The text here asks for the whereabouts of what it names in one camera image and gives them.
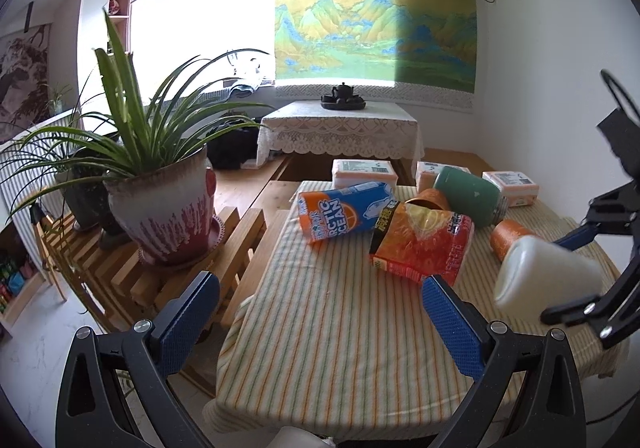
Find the tissue pack right orange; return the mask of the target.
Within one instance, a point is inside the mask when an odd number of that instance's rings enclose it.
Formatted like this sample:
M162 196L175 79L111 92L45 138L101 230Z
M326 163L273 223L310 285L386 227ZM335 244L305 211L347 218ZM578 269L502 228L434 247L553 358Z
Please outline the tissue pack right orange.
M510 208L526 207L537 200L539 186L522 172L485 171L482 178L498 187Z

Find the ink painting wall scroll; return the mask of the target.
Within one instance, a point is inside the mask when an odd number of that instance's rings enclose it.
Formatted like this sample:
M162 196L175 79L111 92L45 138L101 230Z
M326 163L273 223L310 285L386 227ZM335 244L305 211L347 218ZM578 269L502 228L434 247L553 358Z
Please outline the ink painting wall scroll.
M49 34L41 25L1 38L1 143L50 116Z

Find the tissue pack middle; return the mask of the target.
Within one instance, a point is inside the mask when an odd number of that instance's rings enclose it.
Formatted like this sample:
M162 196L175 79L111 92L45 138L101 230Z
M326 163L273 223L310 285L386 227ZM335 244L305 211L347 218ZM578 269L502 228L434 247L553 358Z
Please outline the tissue pack middle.
M437 176L446 163L418 161L416 163L416 191L422 193L426 189L434 187Z

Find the potted spider plant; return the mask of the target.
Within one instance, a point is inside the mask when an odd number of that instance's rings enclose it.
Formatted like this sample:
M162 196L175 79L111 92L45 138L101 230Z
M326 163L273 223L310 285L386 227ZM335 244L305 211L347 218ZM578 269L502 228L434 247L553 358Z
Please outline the potted spider plant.
M214 98L218 79L210 69L233 56L195 55L178 65L144 98L134 55L106 22L111 53L96 49L108 112L81 112L82 127L52 127L65 141L88 139L86 147L104 162L100 177L119 226L142 263L158 268L192 266L213 251L222 227L214 222L216 175L207 158L207 135L216 125L238 120L258 127L246 114L253 102L232 95Z

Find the orange paper cup front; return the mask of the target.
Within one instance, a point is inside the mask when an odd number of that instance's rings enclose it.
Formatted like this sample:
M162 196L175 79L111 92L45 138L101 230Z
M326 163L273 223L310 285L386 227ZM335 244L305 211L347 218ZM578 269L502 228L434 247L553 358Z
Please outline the orange paper cup front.
M525 236L535 236L535 233L514 220L503 220L490 233L489 244L499 262L508 254L514 242Z

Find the lace covered side table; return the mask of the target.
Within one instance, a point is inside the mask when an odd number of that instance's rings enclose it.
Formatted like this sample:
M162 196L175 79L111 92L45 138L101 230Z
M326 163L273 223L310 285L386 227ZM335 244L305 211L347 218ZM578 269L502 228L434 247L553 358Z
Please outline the lace covered side table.
M367 102L361 110L342 112L296 101L262 117L256 164L273 151L416 162L424 147L418 120L395 103Z

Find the tissue pack left white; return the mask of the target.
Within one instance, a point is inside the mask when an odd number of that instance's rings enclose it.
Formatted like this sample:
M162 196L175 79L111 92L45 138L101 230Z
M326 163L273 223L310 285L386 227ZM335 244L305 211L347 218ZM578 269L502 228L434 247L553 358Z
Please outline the tissue pack left white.
M372 159L334 159L332 184L334 188L346 188L367 182L383 182L394 188L398 175L390 161Z

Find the landscape painting blind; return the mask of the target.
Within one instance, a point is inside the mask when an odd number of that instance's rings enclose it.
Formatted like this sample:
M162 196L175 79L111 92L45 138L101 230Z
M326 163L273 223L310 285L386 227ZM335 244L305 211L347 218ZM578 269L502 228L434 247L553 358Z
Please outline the landscape painting blind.
M472 112L476 0L276 0L276 79Z

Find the red clear plastic cup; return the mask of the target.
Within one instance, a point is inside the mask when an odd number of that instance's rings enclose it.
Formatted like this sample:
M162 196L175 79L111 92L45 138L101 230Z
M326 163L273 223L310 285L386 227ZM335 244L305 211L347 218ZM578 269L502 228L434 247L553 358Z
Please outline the red clear plastic cup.
M373 228L371 263L415 283L439 275L453 286L474 235L467 215L392 201Z

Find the green thermos bottle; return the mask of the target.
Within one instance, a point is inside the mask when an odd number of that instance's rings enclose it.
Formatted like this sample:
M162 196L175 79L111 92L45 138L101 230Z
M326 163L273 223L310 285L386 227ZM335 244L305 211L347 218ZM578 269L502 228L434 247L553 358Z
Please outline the green thermos bottle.
M472 173L445 165L434 188L445 196L452 211L469 216L476 228L497 225L506 216L508 201L499 188Z

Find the striped tablecloth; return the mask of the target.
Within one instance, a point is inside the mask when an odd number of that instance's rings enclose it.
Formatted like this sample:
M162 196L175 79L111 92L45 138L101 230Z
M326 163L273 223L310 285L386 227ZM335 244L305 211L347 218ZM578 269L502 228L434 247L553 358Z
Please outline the striped tablecloth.
M238 308L203 410L219 433L297 426L338 439L436 433L471 380L421 288L370 262L367 233L309 243L291 210L254 295Z

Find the black bag on floor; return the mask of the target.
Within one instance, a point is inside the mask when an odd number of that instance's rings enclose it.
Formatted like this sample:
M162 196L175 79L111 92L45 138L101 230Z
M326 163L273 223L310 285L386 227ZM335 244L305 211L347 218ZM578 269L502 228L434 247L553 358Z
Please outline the black bag on floor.
M258 127L237 127L238 120L216 125L207 135L217 137L207 143L207 158L215 170L239 170L241 164L257 156Z

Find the wooden slat plant stand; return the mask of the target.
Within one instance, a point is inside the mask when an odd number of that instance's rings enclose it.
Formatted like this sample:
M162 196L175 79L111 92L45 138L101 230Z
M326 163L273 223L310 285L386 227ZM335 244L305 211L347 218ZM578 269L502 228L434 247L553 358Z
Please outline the wooden slat plant stand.
M45 215L35 230L52 271L62 275L106 331L122 331L142 318L156 316L201 271L213 273L220 283L220 301L203 329L210 330L214 324L228 329L241 303L255 293L279 231L278 224L268 223L264 211L258 208L239 215L236 208L225 207L219 216L224 223L224 239L192 267L146 266L131 242L103 250L98 231L74 230L73 214L57 221Z

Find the white pink bookshelf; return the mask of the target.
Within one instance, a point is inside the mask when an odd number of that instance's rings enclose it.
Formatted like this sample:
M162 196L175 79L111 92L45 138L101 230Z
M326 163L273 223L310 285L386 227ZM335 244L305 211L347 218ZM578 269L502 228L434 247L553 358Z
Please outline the white pink bookshelf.
M77 30L77 77L82 109L108 112L95 49L111 53L104 13L126 50L130 43L131 0L80 0Z

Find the orange paper cup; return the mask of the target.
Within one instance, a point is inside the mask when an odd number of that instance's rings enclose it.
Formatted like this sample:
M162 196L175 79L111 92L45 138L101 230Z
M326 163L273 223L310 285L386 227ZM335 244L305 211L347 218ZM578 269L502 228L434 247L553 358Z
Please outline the orange paper cup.
M535 236L535 233L514 220L503 220L490 233L489 244L499 262L508 254L514 242L525 236Z
M430 210L449 211L450 205L444 193L435 188L427 188L406 200L407 205L417 205Z

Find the blue orange drink can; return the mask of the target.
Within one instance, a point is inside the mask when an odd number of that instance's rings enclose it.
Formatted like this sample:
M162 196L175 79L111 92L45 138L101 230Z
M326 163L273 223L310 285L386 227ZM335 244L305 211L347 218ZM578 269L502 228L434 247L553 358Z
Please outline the blue orange drink can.
M383 182L303 191L297 196L299 225L309 243L370 231L392 201L393 187Z

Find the black teapot on tray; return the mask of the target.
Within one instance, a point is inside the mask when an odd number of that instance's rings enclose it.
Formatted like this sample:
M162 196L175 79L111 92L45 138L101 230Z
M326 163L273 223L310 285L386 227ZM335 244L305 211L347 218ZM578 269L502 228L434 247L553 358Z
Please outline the black teapot on tray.
M330 94L322 95L320 104L324 109L337 112L356 112L366 108L364 99L355 93L353 86L348 86L345 82L339 86L333 86Z

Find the orange paper cup rear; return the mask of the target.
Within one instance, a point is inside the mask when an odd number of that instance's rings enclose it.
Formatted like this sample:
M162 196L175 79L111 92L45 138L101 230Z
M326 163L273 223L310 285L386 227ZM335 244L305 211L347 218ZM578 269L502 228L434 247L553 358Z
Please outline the orange paper cup rear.
M417 205L430 210L449 211L450 205L444 193L435 188L427 188L406 200L407 205Z

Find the small dark potted plant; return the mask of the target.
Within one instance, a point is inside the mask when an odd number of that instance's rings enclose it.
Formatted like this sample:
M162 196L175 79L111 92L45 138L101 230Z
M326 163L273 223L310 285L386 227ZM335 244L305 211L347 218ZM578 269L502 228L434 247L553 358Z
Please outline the small dark potted plant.
M17 220L35 202L49 195L60 196L62 207L54 217L70 210L82 229L100 225L111 237L125 232L111 213L107 191L100 180L104 162L86 147L88 139L73 136L65 141L52 127L82 127L79 100L73 110L57 116L49 124L17 138L1 155L1 189L9 218Z

